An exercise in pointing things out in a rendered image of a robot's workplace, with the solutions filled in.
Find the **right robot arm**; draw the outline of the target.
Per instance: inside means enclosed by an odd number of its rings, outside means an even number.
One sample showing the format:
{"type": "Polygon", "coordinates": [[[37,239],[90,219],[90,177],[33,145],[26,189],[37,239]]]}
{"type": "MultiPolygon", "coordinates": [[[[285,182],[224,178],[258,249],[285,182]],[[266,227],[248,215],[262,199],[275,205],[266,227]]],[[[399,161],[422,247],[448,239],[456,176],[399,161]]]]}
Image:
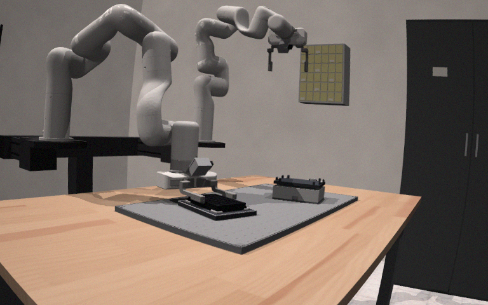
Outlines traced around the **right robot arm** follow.
{"type": "Polygon", "coordinates": [[[89,73],[109,55],[117,32],[142,47],[143,86],[137,102],[137,130],[147,146],[171,145],[170,169],[203,176],[214,165],[198,158],[199,125],[192,121],[161,119],[161,101],[172,83],[171,62],[177,43],[156,24],[125,4],[109,8],[71,41],[71,50],[52,49],[46,59],[46,98],[43,137],[50,142],[70,138],[72,80],[89,73]],[[55,139],[54,139],[55,138],[55,139]]]}

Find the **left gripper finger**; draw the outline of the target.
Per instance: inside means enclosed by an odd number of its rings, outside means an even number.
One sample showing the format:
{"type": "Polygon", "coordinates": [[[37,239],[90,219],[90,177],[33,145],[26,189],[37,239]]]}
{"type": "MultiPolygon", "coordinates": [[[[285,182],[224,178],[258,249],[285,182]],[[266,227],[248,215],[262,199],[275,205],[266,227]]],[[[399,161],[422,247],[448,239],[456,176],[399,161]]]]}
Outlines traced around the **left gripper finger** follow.
{"type": "Polygon", "coordinates": [[[301,52],[306,52],[306,61],[304,62],[304,72],[308,72],[308,49],[304,45],[296,45],[296,48],[301,48],[301,52]]]}
{"type": "Polygon", "coordinates": [[[274,51],[274,48],[277,48],[278,45],[271,45],[271,48],[268,48],[267,52],[269,53],[269,60],[268,60],[268,71],[272,71],[273,62],[271,61],[271,52],[274,51]]]}

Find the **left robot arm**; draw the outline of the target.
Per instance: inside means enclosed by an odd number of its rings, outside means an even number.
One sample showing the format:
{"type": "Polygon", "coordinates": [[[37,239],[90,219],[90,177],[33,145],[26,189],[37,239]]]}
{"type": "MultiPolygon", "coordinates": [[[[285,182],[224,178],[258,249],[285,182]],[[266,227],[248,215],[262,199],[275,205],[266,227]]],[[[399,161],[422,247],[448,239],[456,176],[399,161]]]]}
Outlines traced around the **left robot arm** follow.
{"type": "Polygon", "coordinates": [[[249,26],[249,14],[243,7],[221,6],[217,18],[201,19],[195,30],[197,44],[197,69],[205,74],[194,80],[193,122],[200,127],[199,142],[215,143],[212,140],[214,123],[214,97],[224,97],[229,89],[229,67],[225,58],[215,56],[210,36],[227,39],[237,30],[254,39],[265,37],[270,28],[280,39],[278,53],[288,53],[293,48],[290,38],[297,31],[282,15],[259,6],[249,26]],[[246,30],[248,29],[248,30],[246,30]]]}

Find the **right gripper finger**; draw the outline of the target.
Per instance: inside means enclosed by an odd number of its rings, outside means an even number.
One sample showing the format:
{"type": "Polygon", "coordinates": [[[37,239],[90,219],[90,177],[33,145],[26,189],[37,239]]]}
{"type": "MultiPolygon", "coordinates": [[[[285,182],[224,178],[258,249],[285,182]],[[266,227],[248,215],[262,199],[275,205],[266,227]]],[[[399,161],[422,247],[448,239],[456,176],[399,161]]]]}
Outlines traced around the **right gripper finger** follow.
{"type": "Polygon", "coordinates": [[[184,179],[180,181],[179,190],[181,194],[191,197],[192,200],[205,204],[205,196],[186,191],[187,187],[194,187],[194,179],[184,179]]]}
{"type": "Polygon", "coordinates": [[[218,182],[217,180],[208,180],[207,178],[197,178],[196,179],[196,186],[197,187],[207,187],[207,186],[211,187],[211,186],[213,186],[212,187],[213,192],[222,194],[222,196],[236,200],[236,197],[237,197],[236,193],[232,193],[229,191],[219,189],[217,187],[217,182],[218,182]]]}

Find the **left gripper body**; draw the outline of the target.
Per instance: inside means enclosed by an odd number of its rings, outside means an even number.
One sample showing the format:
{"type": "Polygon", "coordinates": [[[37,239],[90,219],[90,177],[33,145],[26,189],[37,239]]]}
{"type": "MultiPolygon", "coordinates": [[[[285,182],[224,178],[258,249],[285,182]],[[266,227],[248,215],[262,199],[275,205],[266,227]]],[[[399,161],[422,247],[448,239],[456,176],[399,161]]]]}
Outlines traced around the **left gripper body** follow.
{"type": "MultiPolygon", "coordinates": [[[[297,32],[294,32],[293,36],[290,38],[290,44],[296,45],[306,45],[307,44],[307,32],[303,28],[295,28],[297,32]]],[[[279,45],[281,37],[275,34],[273,31],[269,30],[268,33],[268,43],[271,45],[279,45]]]]}

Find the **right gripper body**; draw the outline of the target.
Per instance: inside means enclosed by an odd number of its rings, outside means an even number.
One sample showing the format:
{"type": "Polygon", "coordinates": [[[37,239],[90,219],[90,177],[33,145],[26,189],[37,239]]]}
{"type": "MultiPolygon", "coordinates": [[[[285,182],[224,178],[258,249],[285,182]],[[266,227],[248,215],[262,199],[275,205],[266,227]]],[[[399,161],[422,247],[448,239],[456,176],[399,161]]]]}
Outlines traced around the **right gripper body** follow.
{"type": "Polygon", "coordinates": [[[186,189],[202,188],[196,186],[197,178],[208,178],[208,180],[217,180],[217,174],[208,171],[205,176],[191,176],[190,173],[171,169],[170,171],[157,172],[156,185],[162,189],[179,189],[180,181],[184,179],[194,179],[194,187],[188,187],[186,189]]]}

